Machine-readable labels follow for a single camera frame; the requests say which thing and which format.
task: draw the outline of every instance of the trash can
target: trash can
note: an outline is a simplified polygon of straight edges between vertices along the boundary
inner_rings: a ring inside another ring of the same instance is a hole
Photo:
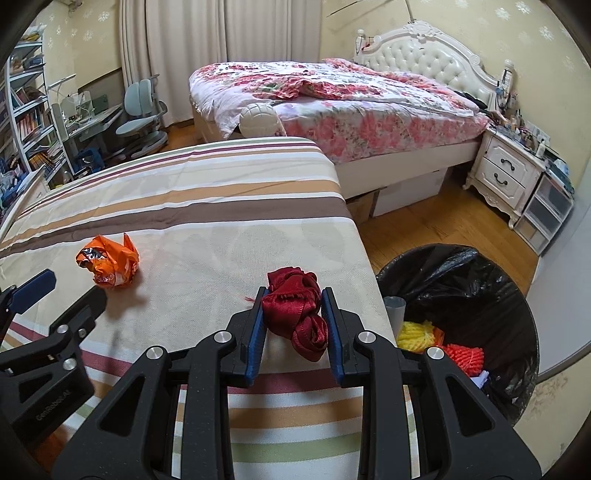
[[[377,275],[382,297],[402,297],[405,321],[429,320],[445,344],[484,350],[483,392],[515,425],[531,398],[539,349],[534,318],[511,278],[478,250],[434,244],[396,257]]]

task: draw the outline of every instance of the striped tablecloth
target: striped tablecloth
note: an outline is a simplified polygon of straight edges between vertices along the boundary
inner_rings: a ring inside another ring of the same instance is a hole
[[[46,335],[93,286],[92,274],[75,262],[81,247],[99,234],[121,242],[124,232],[139,251],[139,271],[132,286],[108,291],[106,312],[82,343],[95,395],[66,421],[66,436],[148,347],[196,345],[250,308],[245,297],[280,267],[315,272],[341,308],[393,340],[333,164],[310,141],[258,138],[126,163],[29,207],[0,245],[0,287],[45,268],[55,272],[57,287],[17,316],[2,348]],[[289,341],[268,333],[255,385],[228,392],[236,478],[356,478],[362,390],[338,388],[328,369],[326,355],[307,362]]]

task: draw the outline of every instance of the pink floral bedding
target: pink floral bedding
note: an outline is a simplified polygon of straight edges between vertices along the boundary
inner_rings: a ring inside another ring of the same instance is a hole
[[[192,100],[225,137],[246,105],[269,102],[287,135],[314,140],[335,163],[460,143],[488,124],[472,102],[421,75],[324,62],[209,65],[190,78]]]

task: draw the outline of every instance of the chair seat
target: chair seat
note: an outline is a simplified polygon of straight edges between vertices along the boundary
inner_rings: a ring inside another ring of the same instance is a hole
[[[128,137],[139,133],[140,130],[146,128],[149,124],[158,119],[158,115],[149,116],[147,118],[136,118],[121,125],[115,133],[122,137]]]

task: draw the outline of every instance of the white box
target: white box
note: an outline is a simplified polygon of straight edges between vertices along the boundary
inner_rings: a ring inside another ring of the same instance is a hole
[[[374,217],[398,210],[439,193],[447,169],[434,171],[390,185],[380,190],[375,204]]]

